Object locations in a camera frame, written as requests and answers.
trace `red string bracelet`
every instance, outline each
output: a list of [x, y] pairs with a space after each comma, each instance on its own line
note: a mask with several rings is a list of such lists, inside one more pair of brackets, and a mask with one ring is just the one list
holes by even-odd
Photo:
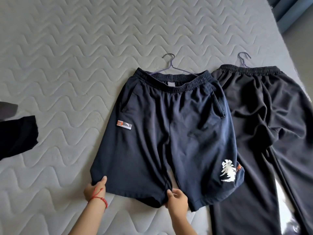
[[93, 198], [98, 198], [98, 199], [102, 200], [102, 201], [105, 203], [105, 208], [107, 208], [107, 207], [108, 207], [108, 202], [105, 200], [105, 198], [102, 198], [102, 197], [98, 197], [98, 196], [97, 196], [97, 195], [100, 193], [100, 191], [103, 190], [103, 188], [101, 188], [100, 191], [99, 191], [97, 194], [95, 194], [96, 189], [97, 189], [97, 187], [94, 189], [94, 191], [93, 191], [93, 193], [92, 193], [92, 196], [91, 196], [89, 202], [90, 202]]

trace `mattress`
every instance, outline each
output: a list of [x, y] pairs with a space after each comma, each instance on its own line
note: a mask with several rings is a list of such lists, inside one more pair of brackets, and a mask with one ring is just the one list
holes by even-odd
[[[0, 0], [0, 101], [35, 115], [38, 145], [0, 161], [0, 234], [67, 234], [119, 91], [137, 67], [278, 66], [301, 86], [266, 0]], [[282, 229], [291, 218], [278, 187]], [[166, 208], [107, 194], [98, 234], [173, 235]], [[211, 234], [208, 208], [189, 212]]]

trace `clothes hanger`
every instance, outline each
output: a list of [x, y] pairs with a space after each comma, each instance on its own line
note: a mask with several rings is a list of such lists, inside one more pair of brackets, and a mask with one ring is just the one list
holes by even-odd
[[240, 56], [240, 54], [244, 54], [244, 55], [246, 55], [246, 58], [249, 57], [249, 58], [251, 59], [250, 55], [249, 55], [247, 52], [240, 52], [240, 53], [237, 55], [237, 57], [241, 60], [241, 67], [250, 68], [250, 67], [248, 67], [248, 66], [246, 65], [245, 60]]
[[154, 72], [154, 73], [151, 73], [150, 75], [153, 75], [153, 74], [155, 74], [155, 73], [159, 73], [159, 72], [162, 72], [162, 71], [168, 70], [168, 69], [170, 69], [170, 67], [172, 67], [172, 68], [174, 68], [174, 69], [181, 70], [181, 71], [183, 71], [183, 72], [186, 72], [186, 73], [189, 73], [189, 74], [192, 74], [192, 75], [197, 76], [196, 74], [191, 73], [191, 72], [189, 72], [189, 71], [186, 71], [186, 70], [183, 70], [183, 69], [180, 69], [180, 68], [176, 68], [176, 67], [174, 67], [174, 66], [173, 66], [173, 62], [172, 62], [172, 61], [174, 60], [175, 55], [174, 55], [174, 54], [165, 54], [162, 58], [164, 58], [166, 55], [171, 55], [171, 56], [173, 56], [173, 58], [172, 58], [172, 59], [171, 59], [171, 61], [170, 61], [170, 66], [169, 66], [168, 68], [162, 69], [162, 70], [160, 70], [160, 71], [156, 71], [156, 72]]

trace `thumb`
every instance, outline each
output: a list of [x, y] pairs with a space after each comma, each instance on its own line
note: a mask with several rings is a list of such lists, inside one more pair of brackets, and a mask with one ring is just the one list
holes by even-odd
[[166, 193], [167, 193], [167, 197], [168, 197], [168, 199], [170, 199], [171, 197], [173, 197], [173, 196], [174, 196], [174, 194], [171, 192], [171, 190], [170, 190], [170, 189], [168, 189], [168, 190], [166, 191]]
[[104, 184], [106, 184], [107, 179], [108, 179], [108, 178], [107, 178], [106, 176], [104, 176], [104, 177], [102, 178], [101, 182], [103, 182]]

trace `hand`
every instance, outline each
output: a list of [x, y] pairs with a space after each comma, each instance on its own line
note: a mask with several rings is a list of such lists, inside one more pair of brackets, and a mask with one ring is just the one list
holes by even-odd
[[165, 204], [171, 218], [186, 218], [188, 198], [180, 189], [167, 190], [168, 202]]
[[105, 197], [105, 183], [106, 183], [106, 181], [107, 181], [107, 177], [104, 176], [104, 177], [102, 178], [102, 180], [99, 181], [95, 186], [92, 186], [91, 183], [89, 183], [89, 184], [87, 185], [87, 187], [84, 189], [85, 199], [86, 199], [87, 201], [89, 201], [89, 200], [91, 199], [92, 194], [93, 194], [95, 188], [97, 188], [96, 191], [95, 191], [95, 194], [97, 194], [98, 192], [100, 192], [97, 196], [104, 198], [104, 197]]

